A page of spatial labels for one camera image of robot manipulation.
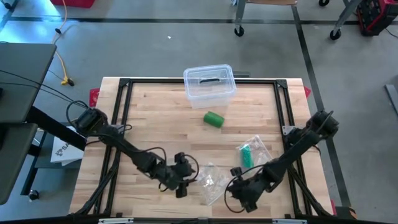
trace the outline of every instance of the yellow cable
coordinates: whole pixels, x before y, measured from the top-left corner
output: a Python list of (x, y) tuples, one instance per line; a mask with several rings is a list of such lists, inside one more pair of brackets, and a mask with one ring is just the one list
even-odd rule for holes
[[(67, 17), (68, 17), (68, 10), (67, 10), (67, 5), (65, 4), (65, 0), (62, 0), (63, 2), (63, 8), (65, 9), (65, 17), (63, 18), (63, 23), (62, 25), (58, 28), (59, 30), (62, 29), (62, 27), (65, 25), (65, 23), (67, 22)], [(57, 32), (54, 34), (53, 38), (52, 38), (52, 43), (55, 44), (55, 38), (57, 37)], [(61, 65), (62, 65), (62, 69), (63, 69), (63, 80), (61, 82), (62, 85), (66, 85), (68, 84), (68, 75), (67, 75), (67, 69), (65, 68), (65, 64), (63, 63), (63, 60), (61, 58), (61, 55), (58, 54), (57, 51), (55, 51), (55, 53), (57, 54), (58, 58), (61, 61)]]

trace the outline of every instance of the green object in bag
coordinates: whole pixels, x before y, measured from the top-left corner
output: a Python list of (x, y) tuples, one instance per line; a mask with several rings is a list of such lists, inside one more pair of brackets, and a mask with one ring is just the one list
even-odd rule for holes
[(241, 149), (242, 165), (246, 168), (252, 168), (254, 166), (253, 158), (251, 156), (251, 148), (249, 145), (243, 146)]

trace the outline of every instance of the cart wheel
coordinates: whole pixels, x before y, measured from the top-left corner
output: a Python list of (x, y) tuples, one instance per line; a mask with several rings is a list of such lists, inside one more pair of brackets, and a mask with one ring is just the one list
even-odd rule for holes
[(319, 0), (319, 6), (325, 7), (329, 4), (329, 0)]
[(37, 200), (39, 199), (39, 193), (37, 190), (30, 190), (29, 195), (29, 201)]
[(235, 31), (235, 35), (237, 35), (238, 37), (241, 37), (244, 34), (244, 29), (242, 26), (239, 26), (239, 32), (236, 30), (236, 28), (234, 31)]
[(9, 3), (4, 3), (4, 7), (6, 9), (12, 9), (12, 6)]
[(341, 30), (338, 30), (337, 33), (336, 33), (336, 35), (333, 35), (333, 30), (332, 30), (332, 31), (330, 32), (329, 37), (330, 37), (331, 40), (337, 40), (337, 39), (339, 39), (339, 38), (341, 37)]

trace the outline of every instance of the concrete floor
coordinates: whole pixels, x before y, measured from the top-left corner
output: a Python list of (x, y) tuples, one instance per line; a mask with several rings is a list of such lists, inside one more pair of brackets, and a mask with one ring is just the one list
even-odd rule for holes
[[(342, 1), (333, 1), (325, 8), (317, 2), (299, 1), (301, 20), (334, 21), (344, 7)], [(57, 17), (63, 15), (63, 7), (53, 7), (48, 0), (21, 0), (12, 15), (0, 7), (0, 17), (3, 15), (11, 18), (4, 27), (0, 25), (0, 41), (49, 43), (61, 22), (21, 18)], [(76, 86), (61, 86), (50, 73), (45, 84), (73, 99), (88, 101), (88, 90), (98, 88), (102, 77), (181, 77), (188, 67), (219, 63), (230, 64), (234, 71), (249, 72), (251, 77), (302, 78), (312, 87), (290, 6), (247, 5), (244, 19), (264, 20), (265, 24), (245, 24), (242, 38), (233, 34), (232, 24), (162, 22), (233, 19), (229, 0), (96, 0), (91, 9), (69, 7), (68, 16), (159, 19), (150, 23), (68, 21), (68, 31), (57, 46)], [(266, 24), (267, 20), (290, 24)], [(349, 197), (360, 219), (396, 222), (398, 176), (394, 171), (398, 152), (394, 133), (398, 131), (398, 116), (383, 86), (397, 75), (398, 39), (386, 31), (378, 37), (363, 37), (358, 26), (344, 26), (341, 39), (332, 42), (328, 39), (332, 27), (302, 26), (323, 104), (326, 110), (335, 111), (334, 117), (340, 122), (334, 142)], [(389, 30), (398, 34), (398, 26)], [(57, 58), (50, 69), (62, 75)], [(57, 106), (50, 106), (48, 101)], [(313, 94), (308, 103), (314, 114), (317, 105)], [(39, 93), (35, 105), (65, 121), (66, 104), (53, 96)], [(80, 113), (76, 109), (71, 116)], [(327, 149), (325, 144), (320, 147), (330, 195), (339, 205)], [(34, 188), (43, 192), (43, 199), (28, 203), (18, 193), (30, 162), (28, 157), (10, 200), (0, 206), (0, 220), (67, 214), (77, 171), (39, 171)]]

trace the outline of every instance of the plastic bag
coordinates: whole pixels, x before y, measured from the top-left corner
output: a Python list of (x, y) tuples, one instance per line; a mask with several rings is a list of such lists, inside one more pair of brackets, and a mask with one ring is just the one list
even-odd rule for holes
[(272, 156), (269, 154), (258, 135), (247, 140), (237, 147), (237, 149), (239, 152), (240, 166), (243, 171), (272, 160)]
[(201, 167), (197, 183), (201, 187), (206, 205), (211, 205), (224, 194), (225, 188), (231, 178), (228, 177), (226, 172), (210, 162), (208, 165)]

